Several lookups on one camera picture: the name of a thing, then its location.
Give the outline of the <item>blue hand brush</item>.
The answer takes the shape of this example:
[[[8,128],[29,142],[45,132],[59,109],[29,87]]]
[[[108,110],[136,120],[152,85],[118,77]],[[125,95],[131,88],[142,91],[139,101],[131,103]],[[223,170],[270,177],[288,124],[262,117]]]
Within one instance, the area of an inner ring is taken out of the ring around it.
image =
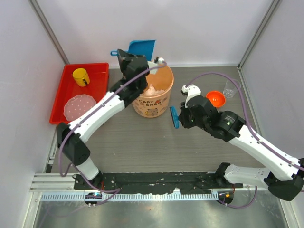
[[[175,129],[178,129],[179,128],[179,117],[177,115],[177,111],[176,111],[175,107],[173,107],[173,106],[170,107],[170,113],[171,113],[173,126]]]

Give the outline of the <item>blue plastic dustpan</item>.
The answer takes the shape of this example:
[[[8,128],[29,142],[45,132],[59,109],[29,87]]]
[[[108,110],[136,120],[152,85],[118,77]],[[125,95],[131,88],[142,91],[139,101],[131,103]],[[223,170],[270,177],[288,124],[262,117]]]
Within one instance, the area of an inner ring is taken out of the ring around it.
[[[155,39],[133,40],[129,43],[129,49],[124,51],[124,57],[145,56],[148,61],[152,60]]]

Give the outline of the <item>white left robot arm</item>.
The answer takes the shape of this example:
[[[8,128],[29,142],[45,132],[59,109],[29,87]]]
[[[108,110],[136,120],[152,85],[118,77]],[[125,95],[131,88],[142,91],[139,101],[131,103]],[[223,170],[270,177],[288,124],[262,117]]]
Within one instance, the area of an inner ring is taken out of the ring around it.
[[[58,158],[65,155],[92,190],[101,187],[102,173],[94,165],[85,143],[101,125],[130,105],[148,86],[146,77],[150,71],[146,56],[133,55],[121,49],[117,52],[123,77],[84,115],[70,124],[57,126]]]

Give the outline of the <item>orange capybara bucket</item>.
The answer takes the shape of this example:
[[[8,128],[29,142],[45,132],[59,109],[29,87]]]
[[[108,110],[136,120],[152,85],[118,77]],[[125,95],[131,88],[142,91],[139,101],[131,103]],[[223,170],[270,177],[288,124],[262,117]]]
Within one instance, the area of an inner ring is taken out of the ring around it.
[[[149,74],[147,77],[148,87],[152,84],[156,90],[164,90],[162,94],[156,96],[145,96],[144,90],[139,97],[132,102],[134,110],[146,118],[155,118],[162,115],[169,106],[171,89],[174,84],[172,70],[166,66],[158,69],[155,75]]]

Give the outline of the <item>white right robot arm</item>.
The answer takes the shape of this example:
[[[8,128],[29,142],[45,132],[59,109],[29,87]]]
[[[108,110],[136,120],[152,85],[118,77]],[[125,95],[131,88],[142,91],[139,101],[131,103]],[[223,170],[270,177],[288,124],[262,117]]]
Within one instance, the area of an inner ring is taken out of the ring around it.
[[[284,161],[287,154],[278,151],[277,155],[270,145],[265,147],[264,139],[257,139],[259,134],[250,131],[246,121],[232,111],[218,111],[210,100],[201,95],[180,104],[178,117],[186,128],[198,127],[215,139],[230,143],[255,158],[263,168],[239,167],[223,162],[215,172],[214,181],[224,188],[229,184],[248,184],[268,189],[279,199],[292,201],[304,186],[303,160],[293,159],[293,167]]]

